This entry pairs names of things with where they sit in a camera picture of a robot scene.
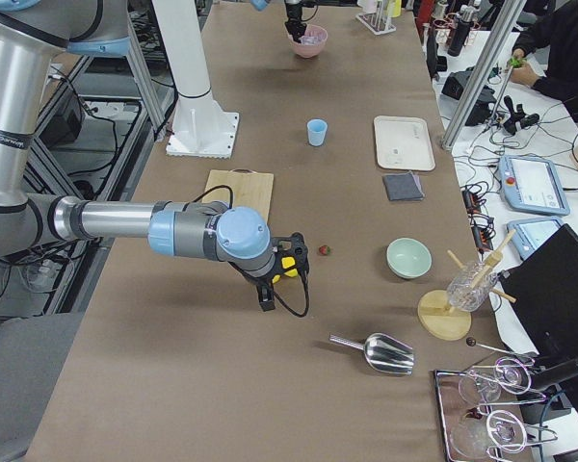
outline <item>white tray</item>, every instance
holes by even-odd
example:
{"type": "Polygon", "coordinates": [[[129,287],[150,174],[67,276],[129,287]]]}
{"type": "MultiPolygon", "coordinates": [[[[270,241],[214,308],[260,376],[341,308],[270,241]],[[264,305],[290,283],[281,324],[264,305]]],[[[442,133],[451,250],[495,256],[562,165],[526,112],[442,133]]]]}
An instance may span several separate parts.
{"type": "Polygon", "coordinates": [[[433,147],[426,120],[416,117],[375,117],[377,164],[381,168],[424,170],[434,168],[433,147]]]}

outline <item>gray cushion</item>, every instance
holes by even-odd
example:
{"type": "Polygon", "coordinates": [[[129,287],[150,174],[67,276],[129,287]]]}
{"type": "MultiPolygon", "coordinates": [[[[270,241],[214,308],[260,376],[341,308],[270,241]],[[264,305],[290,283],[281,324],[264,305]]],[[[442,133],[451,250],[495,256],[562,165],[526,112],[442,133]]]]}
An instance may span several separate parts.
{"type": "Polygon", "coordinates": [[[68,313],[0,326],[0,461],[30,445],[82,318],[68,313]]]}

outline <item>wooden cutting board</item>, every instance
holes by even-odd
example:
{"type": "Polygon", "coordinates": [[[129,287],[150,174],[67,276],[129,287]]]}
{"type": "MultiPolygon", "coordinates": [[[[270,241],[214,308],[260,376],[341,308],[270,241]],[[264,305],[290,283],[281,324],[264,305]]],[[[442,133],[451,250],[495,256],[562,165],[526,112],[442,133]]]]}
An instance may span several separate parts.
{"type": "MultiPolygon", "coordinates": [[[[233,190],[233,206],[244,205],[259,212],[268,221],[270,201],[272,200],[272,184],[274,175],[250,170],[210,170],[205,190],[219,185],[228,185],[233,190]]],[[[228,201],[225,189],[212,191],[205,196],[206,202],[211,200],[228,201]]]]}

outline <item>black sweater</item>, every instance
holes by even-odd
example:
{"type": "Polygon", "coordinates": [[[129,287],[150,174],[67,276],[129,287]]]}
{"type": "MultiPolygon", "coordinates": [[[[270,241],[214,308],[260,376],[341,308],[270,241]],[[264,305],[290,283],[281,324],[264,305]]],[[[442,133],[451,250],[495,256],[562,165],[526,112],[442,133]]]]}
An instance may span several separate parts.
{"type": "Polygon", "coordinates": [[[548,45],[546,77],[539,79],[533,88],[564,101],[578,122],[578,0],[567,2],[522,32],[513,49],[521,48],[526,56],[548,45]]]}

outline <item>scoop handle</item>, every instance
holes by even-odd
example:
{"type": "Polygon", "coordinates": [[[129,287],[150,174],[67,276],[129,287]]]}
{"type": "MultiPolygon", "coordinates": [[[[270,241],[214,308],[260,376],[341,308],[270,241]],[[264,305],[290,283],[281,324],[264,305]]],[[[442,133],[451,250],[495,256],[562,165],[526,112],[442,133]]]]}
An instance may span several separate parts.
{"type": "Polygon", "coordinates": [[[344,345],[345,347],[351,347],[359,349],[360,351],[364,351],[363,344],[359,344],[358,342],[354,342],[352,340],[343,339],[342,337],[338,337],[337,335],[329,334],[329,340],[338,345],[344,345]]]}

